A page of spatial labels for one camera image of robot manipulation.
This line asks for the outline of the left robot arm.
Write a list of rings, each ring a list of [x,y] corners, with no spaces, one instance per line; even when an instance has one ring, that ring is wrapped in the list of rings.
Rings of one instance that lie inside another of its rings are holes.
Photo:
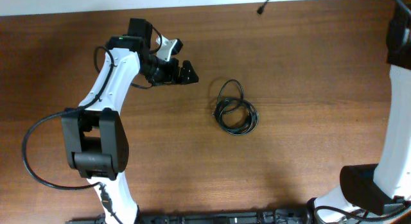
[[[95,189],[105,223],[136,223],[139,214],[125,175],[129,144],[120,118],[134,78],[142,74],[152,87],[199,81],[190,61],[174,57],[180,39],[159,35],[158,47],[151,48],[155,31],[145,19],[130,19],[126,34],[101,47],[105,62],[88,95],[61,118],[68,164]]]

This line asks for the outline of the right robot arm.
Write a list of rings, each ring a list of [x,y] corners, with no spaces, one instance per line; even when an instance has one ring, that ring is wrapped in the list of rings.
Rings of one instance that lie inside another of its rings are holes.
[[[386,36],[391,102],[380,161],[344,166],[339,185],[310,200],[307,223],[383,223],[410,212],[410,4],[393,1]]]

